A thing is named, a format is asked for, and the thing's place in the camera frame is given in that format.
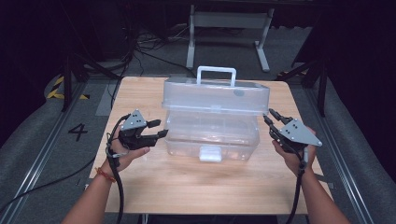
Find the human arm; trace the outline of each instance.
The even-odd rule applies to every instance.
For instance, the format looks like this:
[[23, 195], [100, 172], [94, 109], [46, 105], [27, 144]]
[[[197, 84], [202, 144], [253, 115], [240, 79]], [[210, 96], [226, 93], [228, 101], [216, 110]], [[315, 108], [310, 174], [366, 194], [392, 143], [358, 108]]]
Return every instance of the human arm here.
[[[115, 152], [127, 150], [117, 139], [118, 130], [116, 130], [111, 148]], [[120, 157], [120, 166], [117, 170], [120, 172], [131, 164], [132, 160], [141, 157], [149, 152], [149, 147], [142, 147], [138, 150], [131, 150], [125, 156]], [[105, 174], [113, 176], [108, 160], [105, 160], [101, 166]], [[68, 223], [102, 223], [105, 215], [106, 203], [110, 192], [112, 182], [103, 175], [96, 175], [91, 184], [83, 192], [76, 204], [64, 218], [64, 224]]]
[[[284, 158], [289, 169], [297, 175], [300, 161], [296, 155], [285, 152], [277, 141], [273, 141], [273, 145], [276, 152]], [[308, 163], [302, 177], [302, 189], [310, 223], [349, 223], [315, 177], [312, 169], [312, 163], [315, 157], [316, 148], [314, 146], [308, 146]]]

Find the gray carpet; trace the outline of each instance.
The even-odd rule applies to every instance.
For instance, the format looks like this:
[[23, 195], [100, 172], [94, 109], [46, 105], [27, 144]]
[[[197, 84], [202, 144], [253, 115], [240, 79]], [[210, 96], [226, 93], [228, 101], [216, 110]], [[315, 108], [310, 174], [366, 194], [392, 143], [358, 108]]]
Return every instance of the gray carpet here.
[[[263, 73], [253, 48], [253, 41], [257, 40], [260, 32], [244, 30], [238, 35], [230, 35], [220, 30], [204, 30], [197, 36], [192, 72], [195, 73], [198, 65], [226, 66], [236, 69], [238, 79], [273, 80], [279, 72], [291, 69], [291, 62], [309, 32], [309, 28], [270, 29], [264, 51], [271, 72]], [[179, 39], [160, 49], [145, 52], [172, 63], [185, 65], [187, 46], [188, 41]], [[130, 63], [125, 76], [193, 76], [181, 66], [159, 61], [137, 51], [134, 54], [136, 58]], [[207, 77], [228, 78], [223, 74], [207, 74]], [[43, 94], [48, 94], [54, 80], [49, 83]], [[373, 220], [369, 219], [366, 223], [396, 223], [395, 184], [376, 160], [359, 127], [339, 100], [332, 83], [328, 83], [324, 119], [318, 117], [316, 108], [309, 101], [310, 94], [316, 94], [317, 86], [313, 90], [305, 90], [300, 86], [300, 80], [300, 77], [294, 77], [288, 80], [288, 83], [304, 122], [317, 130], [318, 137], [324, 143], [318, 151], [318, 160], [325, 180], [332, 186], [332, 196], [337, 205], [352, 223], [361, 223], [359, 209], [351, 198], [362, 197]], [[115, 84], [114, 80], [109, 81], [102, 75], [92, 75], [83, 88], [83, 93], [89, 94], [90, 99], [76, 100], [53, 148], [50, 149], [48, 159], [44, 161], [44, 169], [36, 176], [35, 187], [73, 173], [96, 154], [108, 119], [110, 95]], [[28, 175], [56, 119], [62, 115], [62, 105], [63, 101], [60, 99], [48, 99], [1, 148], [1, 205], [15, 196], [23, 179]], [[339, 146], [361, 195], [351, 196], [347, 190], [345, 181], [335, 166], [331, 143], [320, 125], [323, 120], [331, 129], [332, 137]], [[84, 124], [84, 130], [88, 132], [82, 134], [77, 141], [78, 135], [68, 131], [79, 124]], [[82, 193], [91, 168], [90, 165], [78, 175], [26, 196], [21, 210], [17, 211], [10, 223], [59, 223]], [[279, 216], [279, 223], [284, 223], [286, 218], [287, 216]], [[105, 223], [114, 223], [115, 220], [116, 214], [106, 214]], [[137, 216], [134, 215], [125, 215], [123, 219], [123, 223], [136, 221]], [[296, 216], [294, 223], [307, 222], [305, 216]]]

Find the tripod leg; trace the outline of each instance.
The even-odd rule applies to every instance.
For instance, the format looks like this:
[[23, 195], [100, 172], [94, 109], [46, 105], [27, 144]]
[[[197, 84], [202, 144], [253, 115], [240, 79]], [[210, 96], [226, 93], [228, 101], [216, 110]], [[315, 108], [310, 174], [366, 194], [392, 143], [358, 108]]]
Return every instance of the tripod leg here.
[[327, 84], [327, 69], [326, 65], [322, 65], [322, 71], [320, 74], [320, 80], [319, 80], [319, 90], [318, 90], [318, 109], [320, 112], [320, 115], [322, 117], [324, 116], [324, 100], [325, 100], [325, 95], [326, 95], [326, 84]]
[[294, 68], [293, 70], [289, 71], [285, 76], [277, 77], [275, 79], [275, 81], [286, 81], [287, 79], [296, 76], [297, 74], [305, 71], [306, 69], [311, 68], [316, 63], [317, 63], [316, 61], [313, 61], [313, 62], [309, 62], [309, 63], [305, 63], [303, 65], [300, 65], [300, 66]]
[[323, 68], [323, 61], [318, 61], [313, 64], [312, 67], [309, 68], [308, 72], [306, 73], [305, 77], [301, 81], [301, 84], [304, 88], [312, 88], [317, 82]]
[[72, 101], [72, 71], [70, 70], [70, 58], [66, 57], [64, 60], [64, 108], [62, 112], [66, 111]]
[[76, 59], [81, 60], [82, 62], [88, 64], [89, 66], [91, 66], [92, 68], [96, 69], [97, 71], [99, 71], [100, 73], [106, 75], [109, 78], [112, 79], [116, 79], [116, 80], [121, 80], [122, 77], [108, 71], [107, 69], [105, 69], [103, 66], [101, 66], [99, 63], [93, 62], [92, 60], [82, 57], [78, 54], [75, 54], [74, 56], [76, 56]]
[[75, 76], [78, 82], [86, 82], [90, 78], [87, 71], [84, 68], [84, 64], [79, 62], [78, 59], [74, 56], [70, 56], [69, 65], [73, 75]]

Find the white stand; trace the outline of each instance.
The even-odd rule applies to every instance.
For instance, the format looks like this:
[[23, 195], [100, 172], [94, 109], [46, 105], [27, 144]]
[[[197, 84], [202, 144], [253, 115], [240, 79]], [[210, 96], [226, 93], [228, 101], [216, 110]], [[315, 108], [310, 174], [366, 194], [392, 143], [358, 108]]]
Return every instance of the white stand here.
[[142, 224], [147, 224], [149, 221], [149, 214], [142, 214]]
[[257, 54], [259, 55], [260, 64], [263, 72], [269, 72], [267, 59], [265, 58], [263, 45], [267, 37], [271, 20], [274, 15], [274, 9], [270, 8], [268, 13], [226, 13], [226, 12], [195, 12], [194, 5], [191, 5], [190, 12], [190, 43], [187, 53], [186, 67], [193, 68], [195, 52], [195, 27], [225, 27], [225, 28], [248, 28], [262, 29], [262, 38], [255, 41]]

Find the plastic box lid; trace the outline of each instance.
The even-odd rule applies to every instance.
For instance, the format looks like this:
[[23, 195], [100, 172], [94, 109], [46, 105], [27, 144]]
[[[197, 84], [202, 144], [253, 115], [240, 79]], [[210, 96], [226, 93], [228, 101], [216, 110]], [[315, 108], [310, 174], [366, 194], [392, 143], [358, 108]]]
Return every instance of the plastic box lid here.
[[[231, 81], [203, 79], [202, 71], [232, 73]], [[255, 82], [235, 81], [235, 69], [200, 66], [197, 78], [170, 77], [163, 86], [163, 108], [178, 111], [268, 114], [270, 89]]]

